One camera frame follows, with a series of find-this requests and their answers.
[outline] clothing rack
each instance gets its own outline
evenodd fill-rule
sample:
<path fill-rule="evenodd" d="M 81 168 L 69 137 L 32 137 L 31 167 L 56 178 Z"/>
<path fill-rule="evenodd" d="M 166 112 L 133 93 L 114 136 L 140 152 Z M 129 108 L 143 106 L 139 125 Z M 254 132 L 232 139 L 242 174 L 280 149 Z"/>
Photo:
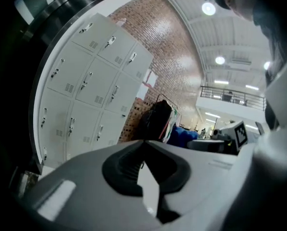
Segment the clothing rack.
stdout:
<path fill-rule="evenodd" d="M 147 133 L 148 133 L 148 131 L 149 131 L 149 126 L 150 126 L 150 118 L 151 118 L 151 116 L 154 114 L 154 112 L 155 112 L 155 110 L 156 110 L 156 103 L 158 102 L 158 99 L 159 99 L 159 97 L 160 97 L 161 95 L 164 96 L 165 99 L 167 99 L 171 104 L 173 104 L 173 105 L 176 107 L 176 110 L 178 110 L 178 106 L 177 106 L 174 102 L 172 102 L 172 101 L 171 101 L 167 96 L 165 96 L 163 93 L 160 93 L 160 94 L 157 96 L 156 102 L 154 103 L 153 110 L 152 110 L 151 114 L 150 114 L 149 117 L 148 117 L 147 131 L 146 131 L 146 134 L 145 134 L 145 136 L 144 136 L 143 141 L 146 141 L 146 135 L 147 135 Z"/>

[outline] locker handle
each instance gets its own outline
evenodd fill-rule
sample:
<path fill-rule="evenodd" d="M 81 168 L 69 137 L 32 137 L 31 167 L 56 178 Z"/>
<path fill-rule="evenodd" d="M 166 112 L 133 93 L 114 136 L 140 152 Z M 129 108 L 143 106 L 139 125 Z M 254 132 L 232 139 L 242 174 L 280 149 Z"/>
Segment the locker handle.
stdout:
<path fill-rule="evenodd" d="M 90 78 L 91 78 L 92 75 L 93 75 L 92 72 L 89 72 L 89 73 L 86 75 L 86 77 L 84 78 L 84 81 L 83 81 L 84 84 L 81 86 L 80 90 L 82 90 L 84 87 L 87 86 L 88 81 L 90 80 Z"/>
<path fill-rule="evenodd" d="M 51 78 L 53 78 L 57 73 L 59 72 L 59 69 L 56 68 L 56 71 L 52 73 L 52 75 L 50 76 Z"/>
<path fill-rule="evenodd" d="M 42 120 L 42 123 L 41 123 L 41 128 L 43 128 L 43 125 L 44 125 L 45 120 L 46 120 L 46 116 L 47 116 L 47 108 L 44 108 L 44 110 L 43 110 L 43 120 Z"/>
<path fill-rule="evenodd" d="M 129 62 L 128 62 L 128 63 L 133 62 L 133 61 L 134 61 L 134 59 L 136 58 L 136 56 L 137 56 L 137 53 L 136 53 L 136 52 L 134 52 L 133 57 L 131 57 L 131 58 L 129 59 Z"/>
<path fill-rule="evenodd" d="M 69 126 L 69 130 L 68 130 L 68 136 L 71 135 L 71 133 L 73 132 L 73 129 L 74 129 L 74 123 L 75 123 L 75 118 L 72 118 L 71 117 L 71 120 L 70 120 L 70 126 Z"/>
<path fill-rule="evenodd" d="M 79 33 L 87 32 L 92 26 L 93 26 L 93 23 L 90 23 L 90 24 L 87 25 L 85 28 L 81 29 L 81 30 L 79 31 Z"/>
<path fill-rule="evenodd" d="M 101 132 L 103 131 L 103 128 L 104 128 L 104 126 L 100 125 L 99 131 L 98 131 L 97 136 L 96 136 L 96 141 L 99 141 L 100 136 L 101 136 Z"/>
<path fill-rule="evenodd" d="M 109 45 L 112 45 L 116 40 L 115 36 L 112 36 L 111 39 L 107 42 L 107 45 L 105 46 L 105 48 L 107 48 Z"/>
<path fill-rule="evenodd" d="M 118 93 L 119 88 L 120 88 L 119 86 L 115 86 L 115 87 L 114 87 L 114 90 L 113 90 L 112 95 L 111 95 L 111 100 L 110 100 L 110 102 L 112 102 L 113 99 L 115 98 L 116 94 Z"/>

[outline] white wall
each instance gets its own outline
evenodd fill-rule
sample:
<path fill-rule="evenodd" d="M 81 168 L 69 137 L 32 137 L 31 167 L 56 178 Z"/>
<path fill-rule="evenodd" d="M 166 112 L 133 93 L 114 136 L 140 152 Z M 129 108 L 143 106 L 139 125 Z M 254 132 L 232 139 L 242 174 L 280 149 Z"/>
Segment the white wall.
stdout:
<path fill-rule="evenodd" d="M 33 111 L 33 129 L 34 129 L 34 140 L 36 144 L 37 149 L 37 156 L 39 159 L 39 162 L 42 161 L 42 155 L 41 150 L 39 146 L 39 140 L 38 140 L 38 114 L 39 114 L 39 106 L 41 103 L 41 97 L 44 90 L 46 78 L 49 74 L 49 71 L 51 69 L 51 66 L 56 59 L 56 56 L 62 49 L 62 47 L 66 44 L 66 42 L 70 39 L 70 37 L 73 35 L 74 32 L 78 30 L 78 28 L 84 24 L 89 18 L 91 18 L 96 13 L 100 13 L 104 16 L 108 16 L 111 13 L 113 13 L 115 10 L 123 6 L 124 4 L 130 2 L 131 0 L 104 0 L 97 5 L 95 5 L 93 8 L 91 8 L 89 11 L 87 11 L 84 15 L 82 15 L 80 18 L 78 18 L 77 21 L 73 23 L 73 25 L 64 33 L 64 35 L 61 37 L 59 42 L 56 44 L 54 49 L 52 50 L 45 66 L 43 69 L 43 72 L 41 74 L 38 86 L 37 86 L 37 92 L 36 92 L 36 98 L 34 102 L 34 111 Z"/>
<path fill-rule="evenodd" d="M 229 103 L 211 98 L 198 97 L 196 106 L 204 109 L 213 109 L 215 111 L 219 111 L 233 116 L 238 116 L 251 121 L 266 123 L 264 111 L 242 106 L 236 103 Z"/>

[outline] paper sign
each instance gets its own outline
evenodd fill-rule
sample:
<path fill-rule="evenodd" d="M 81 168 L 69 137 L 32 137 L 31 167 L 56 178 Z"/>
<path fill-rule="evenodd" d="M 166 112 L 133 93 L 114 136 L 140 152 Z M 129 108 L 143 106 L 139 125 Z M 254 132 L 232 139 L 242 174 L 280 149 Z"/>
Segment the paper sign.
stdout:
<path fill-rule="evenodd" d="M 158 76 L 157 76 L 153 71 L 151 71 L 150 76 L 149 76 L 149 79 L 148 79 L 147 82 L 146 82 L 147 85 L 148 85 L 148 86 L 151 86 L 151 87 L 154 87 L 157 78 L 158 78 Z"/>
<path fill-rule="evenodd" d="M 147 87 L 145 84 L 141 84 L 140 88 L 139 88 L 139 91 L 136 95 L 136 98 L 140 98 L 141 100 L 144 100 L 145 99 L 145 95 L 147 94 L 148 92 L 148 89 L 149 87 Z"/>

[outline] white locker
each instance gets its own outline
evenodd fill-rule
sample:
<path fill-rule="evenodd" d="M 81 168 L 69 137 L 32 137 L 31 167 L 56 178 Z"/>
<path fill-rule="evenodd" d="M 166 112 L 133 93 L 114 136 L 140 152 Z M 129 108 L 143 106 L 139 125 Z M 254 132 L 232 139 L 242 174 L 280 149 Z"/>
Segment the white locker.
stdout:
<path fill-rule="evenodd" d="M 93 57 L 73 43 L 66 45 L 49 76 L 48 88 L 72 97 L 83 71 Z"/>
<path fill-rule="evenodd" d="M 108 18 L 96 14 L 76 33 L 72 41 L 91 52 L 98 52 L 116 25 Z"/>
<path fill-rule="evenodd" d="M 104 111 L 96 128 L 93 151 L 117 144 L 125 121 L 124 115 Z"/>
<path fill-rule="evenodd" d="M 105 109 L 127 115 L 139 90 L 140 83 L 121 73 L 113 85 Z"/>
<path fill-rule="evenodd" d="M 113 67 L 95 58 L 79 87 L 76 99 L 102 108 L 117 72 Z"/>
<path fill-rule="evenodd" d="M 47 151 L 44 165 L 58 167 L 64 162 L 63 138 L 67 113 L 71 101 L 47 90 L 43 94 L 39 114 L 39 141 L 42 151 Z"/>
<path fill-rule="evenodd" d="M 75 102 L 66 133 L 66 158 L 91 151 L 92 135 L 99 117 L 99 110 Z"/>
<path fill-rule="evenodd" d="M 153 55 L 140 44 L 129 53 L 123 71 L 133 78 L 142 81 L 147 69 L 152 63 Z"/>
<path fill-rule="evenodd" d="M 135 40 L 119 28 L 109 37 L 98 55 L 113 65 L 120 67 L 134 44 Z"/>

